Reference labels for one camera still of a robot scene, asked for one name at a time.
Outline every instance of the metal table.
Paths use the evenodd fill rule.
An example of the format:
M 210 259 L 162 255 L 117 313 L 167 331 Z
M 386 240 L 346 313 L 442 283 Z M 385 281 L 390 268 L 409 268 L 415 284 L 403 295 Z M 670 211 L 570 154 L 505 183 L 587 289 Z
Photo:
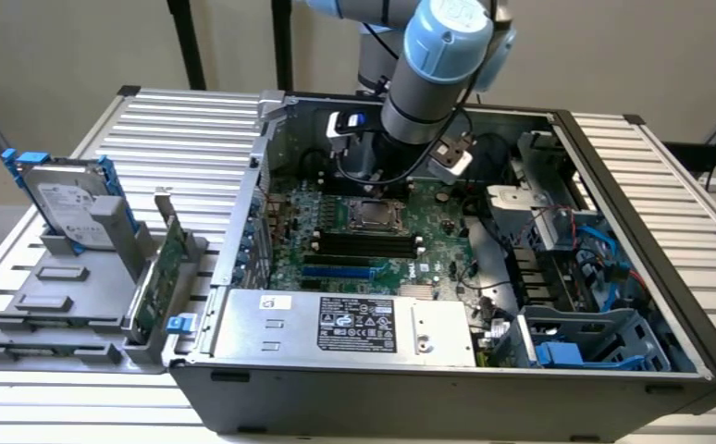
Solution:
M 241 168 L 257 136 L 258 96 L 149 89 L 135 93 L 135 89 L 129 88 L 122 89 L 122 94 L 110 103 L 74 155 L 106 154 L 114 160 L 135 217 L 153 230 L 162 229 L 162 222 L 151 193 L 157 185 L 171 187 L 183 226 L 210 242 L 191 288 L 189 305 L 193 306 L 207 296 L 209 276 L 227 227 L 233 197 L 241 186 Z M 645 129 L 629 127 L 619 118 L 591 115 L 575 115 L 575 118 L 597 151 L 609 156 L 609 163 L 614 150 L 637 150 L 645 157 L 646 150 L 657 149 L 646 142 Z M 607 143 L 615 146 L 601 148 Z M 0 310 L 39 259 L 39 231 L 39 218 L 29 209 L 0 246 Z M 675 235 L 663 234 L 662 241 L 678 241 L 667 239 L 669 236 Z M 716 296 L 706 296 L 703 307 L 716 326 Z M 0 372 L 0 443 L 99 444 L 115 438 L 119 442 L 157 444 L 297 440 L 295 437 L 215 436 L 201 426 L 169 375 Z M 390 442 L 383 439 L 314 440 Z M 716 410 L 701 416 L 659 418 L 618 442 L 716 443 Z

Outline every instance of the green circuit board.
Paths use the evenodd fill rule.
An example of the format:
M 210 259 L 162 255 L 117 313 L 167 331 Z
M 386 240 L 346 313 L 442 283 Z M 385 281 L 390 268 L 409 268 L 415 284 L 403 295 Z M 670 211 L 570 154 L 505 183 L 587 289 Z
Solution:
M 459 237 L 461 208 L 459 199 L 450 198 L 445 203 L 435 202 L 435 194 L 449 193 L 449 187 L 434 180 L 419 180 L 413 184 L 413 191 L 403 201 L 381 200 L 395 208 L 398 219 L 393 230 L 382 236 L 419 236 L 425 251 L 413 258 L 373 257 L 373 278 L 317 278 L 318 291 L 347 292 L 361 294 L 399 294 L 399 286 L 406 284 L 431 287 L 438 300 L 458 300 L 457 283 L 449 276 L 449 264 L 457 268 L 470 261 L 470 245 L 466 237 Z M 311 251 L 311 233 L 315 228 L 329 233 L 366 234 L 354 227 L 354 208 L 367 198 L 323 195 L 314 187 L 302 182 L 287 193 L 274 193 L 270 208 L 270 225 L 274 226 L 273 272 L 270 288 L 274 290 L 310 290 L 301 288 L 301 282 L 310 280 L 302 276 L 303 257 L 315 254 Z M 285 225 L 295 219 L 293 227 Z

